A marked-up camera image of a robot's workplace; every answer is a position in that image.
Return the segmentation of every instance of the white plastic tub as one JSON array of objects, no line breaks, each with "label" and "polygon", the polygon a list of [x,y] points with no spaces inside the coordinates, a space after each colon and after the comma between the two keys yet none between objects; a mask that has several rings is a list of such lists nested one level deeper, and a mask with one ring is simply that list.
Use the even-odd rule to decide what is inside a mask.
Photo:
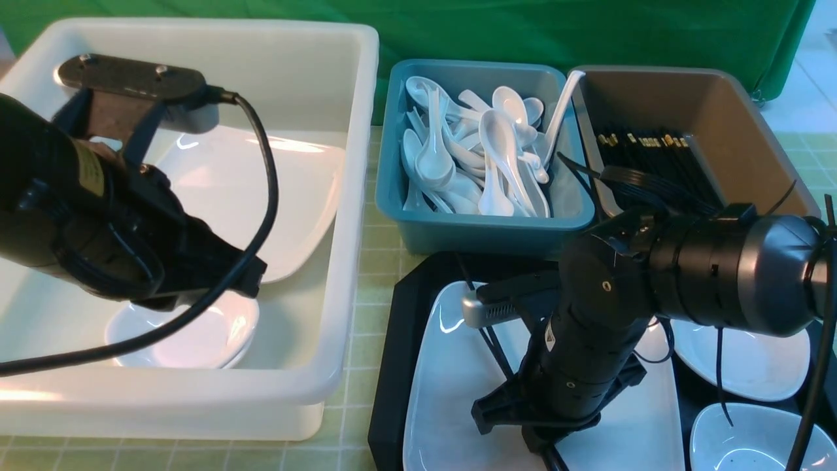
[{"label": "white plastic tub", "polygon": [[[293,276],[263,287],[253,345],[233,370],[112,362],[0,379],[0,434],[301,440],[337,388],[357,285],[377,33],[274,20],[78,18],[50,26],[0,92],[50,117],[66,101],[53,70],[83,53],[179,65],[254,104],[273,135],[346,149],[331,230]],[[224,125],[249,129],[233,106]],[[179,134],[160,131],[154,162]],[[102,344],[112,303],[0,261],[0,360]]]}]

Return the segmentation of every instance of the white ceramic dish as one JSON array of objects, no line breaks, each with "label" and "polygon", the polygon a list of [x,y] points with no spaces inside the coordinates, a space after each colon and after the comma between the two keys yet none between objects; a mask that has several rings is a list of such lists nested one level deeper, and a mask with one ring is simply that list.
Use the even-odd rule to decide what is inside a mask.
[{"label": "white ceramic dish", "polygon": [[[695,419],[689,456],[692,471],[784,471],[800,417],[751,404],[727,404],[730,427],[720,404],[712,404]],[[814,426],[802,469],[837,470],[837,448]]]},{"label": "white ceramic dish", "polygon": [[[108,324],[105,342],[113,344],[144,334],[186,309],[180,306],[170,313],[159,313],[126,303]],[[231,368],[244,356],[258,322],[259,304],[254,299],[225,292],[176,334],[114,361],[133,368]]]},{"label": "white ceramic dish", "polygon": [[[717,330],[685,321],[672,321],[671,326],[677,355],[701,378],[717,386]],[[721,373],[724,391],[732,394],[764,402],[788,399],[802,387],[810,361],[806,330],[779,339],[724,329]]]},{"label": "white ceramic dish", "polygon": [[226,365],[222,366],[222,370],[229,370],[230,368],[234,368],[241,360],[244,359],[244,356],[247,354],[247,350],[250,349],[250,345],[253,344],[253,337],[250,337],[247,342],[244,344],[244,347],[241,347],[241,350],[230,360]]},{"label": "white ceramic dish", "polygon": [[[270,136],[279,175],[279,213],[259,257],[262,283],[287,278],[308,260],[337,212],[346,152],[341,148]],[[222,239],[244,249],[267,208],[267,179],[250,131],[218,126],[183,134],[157,167],[172,181],[183,208]]]},{"label": "white ceramic dish", "polygon": [[[436,298],[418,357],[404,431],[405,471],[506,471],[543,469],[526,450],[519,427],[496,427],[480,435],[470,415],[474,400],[504,380],[480,333],[462,319],[465,282],[454,282]],[[495,327],[516,369],[529,333],[520,320]],[[658,326],[639,343],[647,358],[668,347]],[[603,411],[596,427],[558,444],[570,469],[583,471],[681,471],[686,468],[671,363],[644,365],[648,374]]]}]

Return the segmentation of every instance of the light green grid mat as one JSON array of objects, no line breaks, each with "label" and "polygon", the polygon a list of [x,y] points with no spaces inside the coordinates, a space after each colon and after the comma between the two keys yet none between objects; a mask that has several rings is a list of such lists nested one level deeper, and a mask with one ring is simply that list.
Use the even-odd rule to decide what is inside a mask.
[{"label": "light green grid mat", "polygon": [[[0,471],[374,471],[367,447],[393,285],[424,258],[403,249],[375,207],[380,128],[372,132],[360,277],[347,367],[322,429],[302,443],[0,437]],[[814,197],[837,194],[837,134],[779,134]]]}]

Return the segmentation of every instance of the blue plastic container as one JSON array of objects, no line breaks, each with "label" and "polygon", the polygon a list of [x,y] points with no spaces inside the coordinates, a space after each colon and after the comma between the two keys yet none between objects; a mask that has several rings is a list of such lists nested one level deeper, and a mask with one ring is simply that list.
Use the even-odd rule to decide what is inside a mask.
[{"label": "blue plastic container", "polygon": [[[543,101],[544,121],[561,94],[566,78],[545,65],[469,62],[464,60],[405,60],[393,67],[384,114],[381,156],[378,163],[375,200],[377,207],[398,224],[404,245],[412,253],[467,251],[526,256],[553,256],[562,242],[593,221],[593,202],[566,166],[554,159],[549,168],[550,184],[545,196],[552,218],[448,215],[403,210],[407,197],[407,174],[401,165],[406,112],[414,106],[405,82],[421,75],[439,83],[456,99],[465,89],[490,103],[494,89],[507,85],[522,97]],[[543,122],[539,131],[549,125]],[[557,149],[578,163],[586,164],[575,111],[567,110]]]}]

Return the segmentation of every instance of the green tablecloth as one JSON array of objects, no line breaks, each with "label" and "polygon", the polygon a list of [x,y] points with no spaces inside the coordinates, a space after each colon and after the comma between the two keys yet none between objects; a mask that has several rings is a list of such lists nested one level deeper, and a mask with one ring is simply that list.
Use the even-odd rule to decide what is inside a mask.
[{"label": "green tablecloth", "polygon": [[815,0],[0,0],[22,52],[77,16],[292,18],[364,23],[381,37],[376,117],[404,59],[710,67],[764,99],[781,92]]}]

